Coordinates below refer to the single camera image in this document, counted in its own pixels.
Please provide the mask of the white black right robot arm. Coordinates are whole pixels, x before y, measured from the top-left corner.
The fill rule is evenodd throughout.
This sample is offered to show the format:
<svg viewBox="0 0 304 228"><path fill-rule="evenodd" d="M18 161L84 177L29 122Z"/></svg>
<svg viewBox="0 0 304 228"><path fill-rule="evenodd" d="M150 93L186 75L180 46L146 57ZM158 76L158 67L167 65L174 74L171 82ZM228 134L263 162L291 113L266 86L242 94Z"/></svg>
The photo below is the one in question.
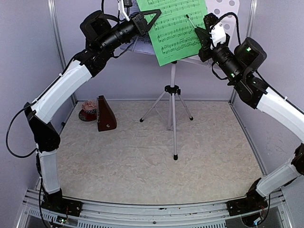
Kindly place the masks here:
<svg viewBox="0 0 304 228"><path fill-rule="evenodd" d="M304 113L267 82L253 75L267 57L263 48L254 39L247 37L231 52L228 35L219 24L209 30L196 27L194 31L201 44L201 61L212 59L226 75L228 85L234 87L245 104L273 117L303 141ZM303 173L304 145L301 144L287 162L252 184L243 200L243 207L253 211L263 198Z"/></svg>

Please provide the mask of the green sheet music page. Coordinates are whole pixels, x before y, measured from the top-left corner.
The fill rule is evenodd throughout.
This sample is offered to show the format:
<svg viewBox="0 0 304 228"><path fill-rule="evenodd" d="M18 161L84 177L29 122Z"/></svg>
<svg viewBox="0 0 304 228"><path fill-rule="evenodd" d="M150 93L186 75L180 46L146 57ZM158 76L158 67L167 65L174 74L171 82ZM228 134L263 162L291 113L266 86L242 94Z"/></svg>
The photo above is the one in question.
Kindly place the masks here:
<svg viewBox="0 0 304 228"><path fill-rule="evenodd" d="M204 0L138 0L137 4L141 12L161 10L149 31L160 66L198 54L200 42L194 28L205 28Z"/></svg>

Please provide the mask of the white sheet music page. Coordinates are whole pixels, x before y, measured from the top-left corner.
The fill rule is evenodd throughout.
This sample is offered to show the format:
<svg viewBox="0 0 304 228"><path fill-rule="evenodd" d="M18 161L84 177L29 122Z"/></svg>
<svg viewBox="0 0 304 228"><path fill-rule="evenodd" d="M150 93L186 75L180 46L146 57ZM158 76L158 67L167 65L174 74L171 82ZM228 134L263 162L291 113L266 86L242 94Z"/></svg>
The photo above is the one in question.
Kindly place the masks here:
<svg viewBox="0 0 304 228"><path fill-rule="evenodd" d="M130 43L126 43L126 44L121 45L120 49L121 50L126 50L127 47L130 44L131 44L131 46L128 49L128 51L155 56L155 51L154 51L154 48L152 46L152 42L150 40L150 37L148 35L144 36L144 37L136 36L136 37L131 39Z"/></svg>

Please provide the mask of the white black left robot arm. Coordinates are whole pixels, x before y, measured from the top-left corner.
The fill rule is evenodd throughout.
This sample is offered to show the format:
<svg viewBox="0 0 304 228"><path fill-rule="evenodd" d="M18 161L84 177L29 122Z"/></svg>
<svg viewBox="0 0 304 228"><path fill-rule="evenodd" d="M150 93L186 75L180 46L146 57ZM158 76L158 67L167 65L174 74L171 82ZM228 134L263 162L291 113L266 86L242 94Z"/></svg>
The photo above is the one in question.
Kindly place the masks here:
<svg viewBox="0 0 304 228"><path fill-rule="evenodd" d="M51 124L54 114L79 87L105 68L116 48L137 35L147 34L160 15L160 9L141 11L132 14L129 20L119 22L117 17L101 10L91 13L80 24L85 49L75 54L63 73L34 100L33 105L26 108L25 114L40 153L43 187L50 194L47 202L54 210L62 211L67 206L65 198L57 193L60 185L56 153L60 136ZM117 21L117 24L112 27L110 20Z"/></svg>

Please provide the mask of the white perforated music stand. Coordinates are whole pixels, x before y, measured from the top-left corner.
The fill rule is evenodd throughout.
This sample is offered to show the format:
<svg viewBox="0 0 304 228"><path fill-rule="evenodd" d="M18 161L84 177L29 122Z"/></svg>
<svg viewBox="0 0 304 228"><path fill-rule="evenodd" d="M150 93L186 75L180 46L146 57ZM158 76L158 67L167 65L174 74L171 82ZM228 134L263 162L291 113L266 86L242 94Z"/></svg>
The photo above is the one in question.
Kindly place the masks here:
<svg viewBox="0 0 304 228"><path fill-rule="evenodd" d="M227 33L227 35L232 35L234 31L239 30L238 17L237 17L237 13L238 13L238 9L239 9L238 0L205 0L205 2L207 5L208 13L213 13L218 17L221 17L221 16L224 17L224 19L221 21L221 23L223 24L225 33ZM130 9L129 9L129 18L131 18L131 15L133 13L141 12L139 9L139 6L137 4L137 0L133 0L132 3L133 3L133 6L130 7ZM202 62L201 62L201 59L197 55L181 59L181 61L187 61L187 62L191 62L191 63L200 65ZM165 94L170 95L167 129L173 131L173 147L174 147L173 158L174 158L174 160L178 159L175 98L181 97L181 90L175 84L176 65L177 65L178 61L179 60L169 63L171 66L171 83L169 85L165 86L162 94L157 98L157 100L152 105L152 107L140 119L140 121L143 122L146 119L146 117L148 116L148 114L156 107L156 105L164 97L164 95Z"/></svg>

